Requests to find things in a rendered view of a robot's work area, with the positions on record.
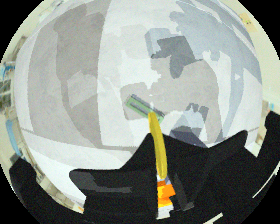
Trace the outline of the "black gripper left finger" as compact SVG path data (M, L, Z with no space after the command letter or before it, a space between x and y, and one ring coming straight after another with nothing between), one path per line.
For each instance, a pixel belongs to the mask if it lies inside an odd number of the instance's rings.
M155 140L147 133L139 149L120 169L75 168L68 173L72 183L84 196L145 197L149 210L159 217L159 194L157 194L157 165Z

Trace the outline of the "dark green grooved bar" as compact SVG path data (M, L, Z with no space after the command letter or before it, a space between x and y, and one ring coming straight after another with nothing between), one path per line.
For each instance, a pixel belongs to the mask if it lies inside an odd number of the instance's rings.
M136 113L139 113L139 115L145 117L145 119L147 119L147 120L148 120L148 115L145 115L145 113L144 113L144 112L141 112L140 109L135 108L135 105L132 105L132 104L131 104L132 101L135 101L135 103L136 103L137 105L140 105L141 108L144 108L145 111L148 111L148 112L155 112L155 111L152 111L151 108L148 108L147 105L144 105L143 103L140 103L140 101L137 101L137 100L135 99L135 97L131 96L131 99L129 99L129 100L128 100L128 103L125 104L125 105L127 105L127 107L133 109L133 111L135 111ZM161 116L161 115L159 115L159 113L156 113L156 112L155 112L155 115L156 115L156 117L159 117L159 120L157 120L157 121L159 121L159 124L161 124L161 121L164 120L164 117Z

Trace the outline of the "gold coin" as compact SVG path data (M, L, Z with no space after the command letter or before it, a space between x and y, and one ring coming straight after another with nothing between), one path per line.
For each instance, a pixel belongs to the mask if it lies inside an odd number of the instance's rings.
M160 179L165 179L168 173L167 157L165 157L167 152L165 152L164 137L163 133L161 133L160 124L157 121L155 112L148 112L148 125L149 133L151 133L153 140L155 140L157 173L159 173Z

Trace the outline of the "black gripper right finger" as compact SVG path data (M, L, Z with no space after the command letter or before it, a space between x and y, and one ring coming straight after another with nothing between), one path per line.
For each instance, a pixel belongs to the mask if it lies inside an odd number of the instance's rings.
M173 139L167 133L163 133L163 143L167 152L167 175L171 183L181 209L195 208L193 200L200 193L207 180L212 167L228 159L237 152L248 140L248 131L234 133L233 136L221 141L220 144L209 148L199 147L184 143L179 139Z

